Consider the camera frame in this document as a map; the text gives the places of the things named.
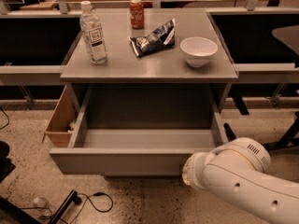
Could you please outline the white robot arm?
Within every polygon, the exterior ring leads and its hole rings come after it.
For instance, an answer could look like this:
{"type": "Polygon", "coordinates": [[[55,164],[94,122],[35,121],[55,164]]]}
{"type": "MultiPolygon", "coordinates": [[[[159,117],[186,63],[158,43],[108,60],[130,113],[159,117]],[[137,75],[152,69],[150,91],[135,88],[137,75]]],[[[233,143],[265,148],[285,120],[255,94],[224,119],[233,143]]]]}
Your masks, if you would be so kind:
{"type": "Polygon", "coordinates": [[[182,179],[269,224],[299,224],[299,184],[268,175],[270,163],[260,143],[241,137],[209,152],[193,153],[183,166],[182,179]]]}

